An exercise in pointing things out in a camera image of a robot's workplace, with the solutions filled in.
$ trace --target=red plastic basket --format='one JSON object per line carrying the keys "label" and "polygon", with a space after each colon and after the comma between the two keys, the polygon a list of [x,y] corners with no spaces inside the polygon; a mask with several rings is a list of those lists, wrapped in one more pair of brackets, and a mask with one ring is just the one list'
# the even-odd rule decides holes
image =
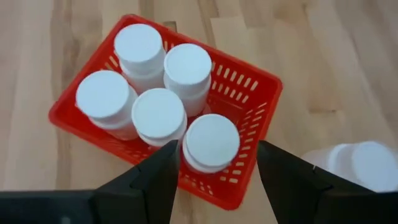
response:
{"label": "red plastic basket", "polygon": [[[163,38],[165,50],[189,42],[202,46],[210,54],[213,67],[212,84],[207,100],[208,110],[222,114],[238,127],[241,145],[231,165],[217,174],[196,174],[187,169],[182,162],[178,186],[223,209],[238,208],[256,164],[257,142],[266,134],[282,91],[281,81],[270,73],[177,34],[155,22],[136,15],[126,15],[115,25],[81,72],[53,105],[49,113],[51,122],[132,164],[140,163],[153,153],[140,139],[120,141],[110,136],[91,124],[75,106],[76,90],[87,75],[101,69],[121,73],[118,58],[113,49],[113,40],[123,27],[137,23],[149,24],[157,29]],[[194,119],[190,118],[188,123],[190,124]]]}

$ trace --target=white bottle cap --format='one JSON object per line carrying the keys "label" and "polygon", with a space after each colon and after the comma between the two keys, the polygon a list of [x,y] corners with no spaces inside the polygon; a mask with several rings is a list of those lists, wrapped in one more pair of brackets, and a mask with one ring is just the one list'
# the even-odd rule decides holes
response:
{"label": "white bottle cap", "polygon": [[144,92],[134,102],[131,111],[137,132],[150,139],[169,137],[181,127],[185,116],[180,98],[164,88]]}
{"label": "white bottle cap", "polygon": [[186,146],[192,158],[205,167],[228,165],[239,149],[239,133],[235,125],[218,114],[203,115],[186,133]]}
{"label": "white bottle cap", "polygon": [[146,24],[129,25],[119,31],[114,39],[114,49],[128,70],[147,73],[163,65],[162,37]]}
{"label": "white bottle cap", "polygon": [[99,123],[114,124],[130,117],[137,93],[117,72],[102,70],[88,75],[76,91],[81,112]]}
{"label": "white bottle cap", "polygon": [[167,52],[164,69],[169,89],[178,95],[196,95],[208,82],[211,58],[195,44],[180,44]]}
{"label": "white bottle cap", "polygon": [[158,70],[154,70],[146,75],[138,75],[134,72],[129,71],[123,63],[120,63],[120,68],[125,74],[126,78],[132,83],[134,89],[141,94],[146,90],[153,88],[163,88],[164,87],[164,69],[160,67]]}
{"label": "white bottle cap", "polygon": [[219,172],[226,167],[228,167],[228,164],[222,165],[222,166],[216,166],[216,167],[210,167],[210,166],[204,166],[203,164],[198,163],[192,155],[189,153],[188,146],[187,146],[187,136],[184,137],[183,139],[183,145],[182,145],[182,152],[184,155],[184,159],[187,162],[188,167],[192,171],[199,171],[199,173],[203,174],[213,174],[215,172]]}
{"label": "white bottle cap", "polygon": [[375,192],[398,190],[398,161],[378,142],[351,144],[336,161],[336,173]]}

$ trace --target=wooden surface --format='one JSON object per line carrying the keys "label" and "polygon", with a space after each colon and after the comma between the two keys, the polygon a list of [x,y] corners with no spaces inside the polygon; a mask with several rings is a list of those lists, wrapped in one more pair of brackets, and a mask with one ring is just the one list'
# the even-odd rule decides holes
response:
{"label": "wooden surface", "polygon": [[[397,146],[396,0],[1,0],[0,186],[98,187],[131,167],[47,112],[123,14],[176,27],[284,83],[266,137],[296,155],[369,139]],[[227,212],[177,191],[172,223],[275,223],[255,170]]]}

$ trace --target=white bottle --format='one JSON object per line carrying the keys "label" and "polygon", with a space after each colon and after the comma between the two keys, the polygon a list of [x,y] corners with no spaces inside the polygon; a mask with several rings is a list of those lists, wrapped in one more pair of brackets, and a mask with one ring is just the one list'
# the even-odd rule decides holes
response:
{"label": "white bottle", "polygon": [[76,105],[97,127],[120,140],[138,137],[131,107],[138,97],[117,72],[102,70],[88,75],[76,91]]}
{"label": "white bottle", "polygon": [[228,167],[239,144],[238,130],[228,118],[206,114],[188,128],[183,139],[183,157],[192,171],[211,174]]}
{"label": "white bottle", "polygon": [[211,58],[195,44],[172,48],[164,60],[164,85],[182,100],[188,117],[203,111],[211,84]]}
{"label": "white bottle", "polygon": [[375,192],[398,190],[396,154],[378,142],[340,144],[310,151],[302,159]]}
{"label": "white bottle", "polygon": [[139,137],[154,148],[181,140],[187,129],[187,114],[180,98],[165,88],[141,94],[132,106],[131,117]]}
{"label": "white bottle", "polygon": [[129,25],[116,35],[114,49],[123,73],[138,93],[164,87],[165,50],[157,30],[146,24]]}

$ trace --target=basket rim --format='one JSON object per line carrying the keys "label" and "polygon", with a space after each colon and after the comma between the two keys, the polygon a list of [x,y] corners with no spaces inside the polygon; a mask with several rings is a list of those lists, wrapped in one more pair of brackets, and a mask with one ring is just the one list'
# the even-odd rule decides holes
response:
{"label": "basket rim", "polygon": [[[100,43],[99,47],[95,50],[95,52],[93,53],[93,55],[90,57],[90,59],[85,63],[85,65],[82,67],[82,69],[78,72],[77,76],[72,80],[72,82],[68,85],[68,87],[63,90],[62,94],[59,96],[58,100],[53,104],[53,106],[50,108],[48,117],[51,123],[53,123],[54,125],[56,125],[57,127],[64,129],[72,134],[76,134],[79,138],[82,138],[92,144],[96,145],[96,141],[95,138],[89,136],[89,135],[82,135],[82,132],[79,131],[78,129],[74,128],[73,126],[70,126],[68,123],[63,122],[61,119],[58,118],[56,112],[58,111],[59,107],[61,107],[62,103],[66,100],[66,98],[72,93],[74,86],[77,86],[82,78],[84,77],[84,74],[86,73],[87,70],[90,69],[90,67],[92,66],[92,64],[95,62],[95,60],[101,55],[101,53],[103,52],[103,50],[108,46],[109,42],[111,41],[111,39],[113,39],[113,36],[116,35],[116,33],[123,28],[123,24],[130,20],[130,19],[134,19],[136,22],[140,22],[140,23],[144,23],[144,24],[150,24],[150,25],[156,25],[156,29],[160,29],[164,32],[172,32],[174,36],[178,37],[179,39],[184,40],[185,42],[188,43],[193,43],[193,44],[197,44],[201,47],[203,47],[204,49],[206,49],[207,51],[211,52],[212,54],[217,54],[220,57],[224,57],[227,58],[228,60],[234,62],[235,64],[241,66],[241,67],[245,67],[246,69],[250,70],[253,73],[256,73],[258,75],[262,75],[262,76],[266,76],[267,78],[271,79],[272,81],[275,82],[276,84],[276,89],[274,92],[274,96],[272,97],[272,101],[269,102],[269,111],[268,114],[266,116],[266,120],[262,123],[261,125],[261,130],[259,133],[259,136],[263,136],[263,139],[265,138],[266,132],[269,128],[269,125],[271,123],[271,119],[274,115],[275,109],[276,109],[276,105],[277,102],[279,101],[280,98],[280,94],[282,92],[283,89],[283,84],[282,81],[280,80],[280,78],[278,78],[277,76],[266,72],[264,70],[261,70],[260,68],[255,67],[254,65],[251,65],[250,63],[247,63],[241,59],[238,59],[234,56],[228,55],[216,48],[210,47],[209,45],[206,45],[204,43],[201,43],[197,40],[194,40],[190,37],[187,37],[186,35],[183,34],[179,34],[176,33],[160,24],[157,24],[155,22],[152,21],[148,21],[145,18],[142,18],[140,16],[137,16],[135,14],[126,14],[124,16],[122,16],[120,18],[120,20],[116,23],[116,25],[110,30],[109,34],[106,36],[106,38],[102,41],[102,43]],[[127,154],[119,151],[119,150],[115,150],[115,149],[103,149],[102,147],[99,147],[100,149],[110,152],[118,157],[120,157],[121,159],[124,159],[125,161],[128,161],[134,165],[136,165],[137,160],[132,159],[131,157],[129,157]],[[232,201],[224,201],[221,200],[219,198],[216,198],[214,196],[209,197],[209,195],[205,194],[204,192],[200,191],[200,190],[192,190],[191,187],[189,187],[189,185],[187,184],[180,184],[178,183],[178,186],[181,189],[187,190],[189,191],[191,194],[194,194],[200,198],[203,198],[205,200],[207,200],[208,202],[211,202],[225,210],[234,210],[237,209],[241,202],[243,201],[243,197],[244,194],[247,191],[247,187],[249,184],[249,181],[251,179],[252,176],[252,172],[254,170],[254,166],[256,164],[256,157],[252,157],[252,159],[249,160],[248,165],[246,167],[247,169],[247,174],[248,175],[244,175],[242,180],[239,181],[239,190],[237,190],[237,194],[234,197],[234,200]]]}

